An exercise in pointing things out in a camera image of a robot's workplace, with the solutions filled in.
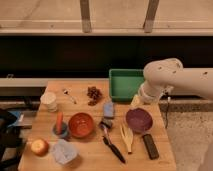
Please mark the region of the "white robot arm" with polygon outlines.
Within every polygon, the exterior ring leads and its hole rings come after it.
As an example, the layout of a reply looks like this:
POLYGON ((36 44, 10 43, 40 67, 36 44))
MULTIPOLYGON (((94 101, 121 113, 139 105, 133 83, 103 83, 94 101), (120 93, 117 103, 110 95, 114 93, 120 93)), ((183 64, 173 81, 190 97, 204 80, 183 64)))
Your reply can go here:
POLYGON ((156 104, 174 88, 213 100, 213 68, 184 68, 179 59, 168 58, 146 64, 143 75, 145 81, 133 97, 132 109, 144 104, 156 104))

